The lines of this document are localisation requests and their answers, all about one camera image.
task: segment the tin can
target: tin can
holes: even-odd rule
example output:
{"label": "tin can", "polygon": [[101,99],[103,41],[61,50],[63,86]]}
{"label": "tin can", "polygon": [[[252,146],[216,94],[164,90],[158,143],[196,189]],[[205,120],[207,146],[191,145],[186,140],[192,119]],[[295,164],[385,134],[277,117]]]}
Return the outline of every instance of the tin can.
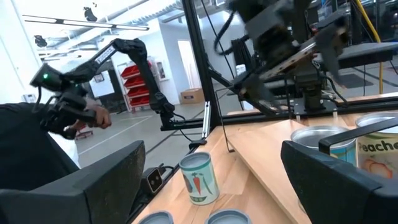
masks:
{"label": "tin can", "polygon": [[248,215],[237,209],[219,210],[210,215],[205,224],[252,224]]}
{"label": "tin can", "polygon": [[173,217],[169,212],[159,211],[149,214],[138,224],[174,224]]}
{"label": "tin can", "polygon": [[197,152],[185,156],[180,161],[180,168],[193,204],[207,205],[218,198],[220,191],[209,153]]}
{"label": "tin can", "polygon": [[[345,131],[348,129],[339,126],[311,126],[294,131],[290,138],[293,142],[318,150],[319,140]],[[356,166],[355,139],[332,145],[330,155]]]}
{"label": "tin can", "polygon": [[[395,112],[371,113],[355,121],[357,127],[398,117]],[[398,179],[398,127],[357,138],[358,166],[370,173]]]}

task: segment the carrot label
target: carrot label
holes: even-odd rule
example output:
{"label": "carrot label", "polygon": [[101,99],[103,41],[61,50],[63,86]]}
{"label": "carrot label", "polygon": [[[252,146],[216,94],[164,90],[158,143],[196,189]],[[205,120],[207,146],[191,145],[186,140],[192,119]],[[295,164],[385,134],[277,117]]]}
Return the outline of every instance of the carrot label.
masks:
{"label": "carrot label", "polygon": [[218,190],[213,166],[210,162],[207,166],[201,166],[200,169],[182,169],[182,172],[192,203],[195,205],[206,205],[217,199],[220,191]]}
{"label": "carrot label", "polygon": [[398,138],[373,133],[357,138],[358,166],[372,174],[398,178]]}

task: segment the shelf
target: shelf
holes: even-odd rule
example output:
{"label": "shelf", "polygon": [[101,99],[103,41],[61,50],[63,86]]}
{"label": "shelf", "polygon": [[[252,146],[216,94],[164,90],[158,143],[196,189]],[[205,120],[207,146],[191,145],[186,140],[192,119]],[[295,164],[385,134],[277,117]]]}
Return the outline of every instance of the shelf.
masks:
{"label": "shelf", "polygon": [[135,108],[135,107],[141,107],[141,106],[149,106],[149,103],[145,103],[145,104],[142,104],[142,105],[130,105],[132,108]]}
{"label": "shelf", "polygon": [[145,86],[145,83],[143,83],[143,84],[138,84],[138,85],[133,85],[133,86],[125,86],[126,87],[126,89],[131,89],[131,88],[137,88],[137,87],[140,87],[140,86]]}
{"label": "shelf", "polygon": [[139,75],[141,75],[141,73],[137,72],[137,73],[134,73],[134,74],[131,74],[131,75],[129,75],[129,76],[122,77],[122,78],[123,78],[124,80],[128,80],[129,78],[134,78],[134,77],[137,77],[137,76],[139,76]]}
{"label": "shelf", "polygon": [[142,96],[149,96],[149,93],[144,93],[144,94],[140,94],[140,95],[136,95],[136,96],[127,96],[129,99],[133,99],[133,98],[138,98],[138,97],[142,97]]}

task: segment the workbench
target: workbench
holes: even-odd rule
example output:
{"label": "workbench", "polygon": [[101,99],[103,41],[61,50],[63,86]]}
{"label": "workbench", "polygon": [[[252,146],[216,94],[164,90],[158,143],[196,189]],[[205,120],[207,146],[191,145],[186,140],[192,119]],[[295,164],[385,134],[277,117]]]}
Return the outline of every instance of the workbench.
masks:
{"label": "workbench", "polygon": [[[398,93],[365,96],[348,100],[367,100],[391,96],[398,96]],[[230,114],[256,112],[255,110],[238,111]],[[302,119],[301,124],[307,126],[337,124],[340,126],[355,127],[355,120],[362,115],[363,113],[356,113],[338,115],[337,119],[332,115],[321,118]],[[225,131],[227,136],[232,136],[236,133],[255,130],[276,122],[279,121],[229,125],[225,126]],[[204,224],[204,221],[210,214],[223,208],[235,208],[244,211],[251,218],[253,224],[293,223],[291,218],[287,216],[268,191],[265,190],[238,154],[227,151],[226,139],[221,126],[216,127],[206,140],[207,144],[200,146],[196,152],[204,151],[211,154],[217,183],[220,188],[218,199],[204,206],[192,204],[189,200],[183,176],[179,170],[133,221],[133,224],[138,223],[146,215],[159,210],[170,212],[175,224]]]}

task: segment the white wall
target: white wall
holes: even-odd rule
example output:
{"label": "white wall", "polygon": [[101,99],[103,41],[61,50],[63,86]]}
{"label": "white wall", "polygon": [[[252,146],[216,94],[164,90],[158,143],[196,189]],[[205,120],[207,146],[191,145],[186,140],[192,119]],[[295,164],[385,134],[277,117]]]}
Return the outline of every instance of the white wall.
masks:
{"label": "white wall", "polygon": [[1,62],[1,82],[0,82],[0,104],[21,102],[24,94],[22,82],[12,66],[12,61],[0,37],[0,62]]}
{"label": "white wall", "polygon": [[181,58],[180,49],[178,47],[179,40],[190,40],[189,32],[186,27],[173,26],[168,24],[159,24],[162,38],[164,41],[167,57],[171,67],[171,75],[177,89],[178,96],[180,93],[189,89],[187,74]]}
{"label": "white wall", "polygon": [[[119,38],[121,39],[133,39],[136,37],[131,37],[131,36],[120,36]],[[174,84],[174,80],[172,77],[172,70],[170,67],[169,60],[167,58],[167,53],[165,49],[165,45],[162,39],[162,33],[161,31],[153,32],[149,35],[143,35],[141,37],[138,37],[140,40],[142,40],[148,51],[148,56],[156,58],[156,60],[160,60],[163,63],[163,68],[164,72],[167,77],[169,77],[168,80],[162,81],[160,83],[160,90],[161,92],[167,97],[168,101],[171,104],[179,104],[180,101],[178,99],[178,93],[176,91],[176,87]],[[130,58],[126,54],[122,53],[115,53],[112,56],[112,63],[115,67],[115,70],[117,70],[118,65],[126,62],[130,62]]]}
{"label": "white wall", "polygon": [[[12,62],[13,74],[19,77],[22,84],[22,89],[20,90],[24,91],[23,93],[12,92],[8,94],[18,95],[18,97],[15,96],[15,99],[22,99],[22,94],[24,93],[37,95],[37,90],[31,87],[29,83],[42,63],[35,50],[33,34],[28,34],[25,30],[24,21],[13,0],[0,1],[0,23],[2,24],[0,37],[8,53],[7,57],[9,57],[9,60],[6,61]],[[51,92],[43,90],[42,101],[47,101],[51,95]]]}
{"label": "white wall", "polygon": [[51,67],[57,69],[60,72],[69,72],[70,70],[76,68],[80,64],[86,62],[88,58],[78,58],[78,59],[60,59],[60,60],[52,60],[46,62]]}
{"label": "white wall", "polygon": [[[213,14],[210,16],[210,19],[215,27],[216,33],[221,30],[222,26],[226,22],[228,18],[228,13],[227,12],[218,12],[216,14]],[[210,23],[208,21],[207,17],[204,17],[201,19],[202,23],[202,38],[203,38],[203,44],[205,45],[205,50],[206,53],[208,54],[209,61],[212,64],[212,66],[222,74],[222,76],[228,80],[232,80],[232,75],[229,70],[228,64],[225,61],[225,58],[223,56],[219,56],[218,54],[215,53],[213,49],[213,42],[216,38]],[[230,27],[227,29],[225,34],[222,36],[220,42],[224,48],[224,50],[228,49],[231,47],[231,40],[233,39],[238,39],[242,37],[245,34],[244,31],[244,25],[242,22],[240,22],[239,18],[237,15],[235,15],[234,20]],[[246,45],[250,51],[250,54],[253,54],[253,48],[252,48],[252,43],[250,41],[246,42]],[[233,54],[230,54],[227,56],[228,62],[232,67],[234,76],[236,76],[236,71],[235,71],[235,62],[234,62],[234,57]]]}

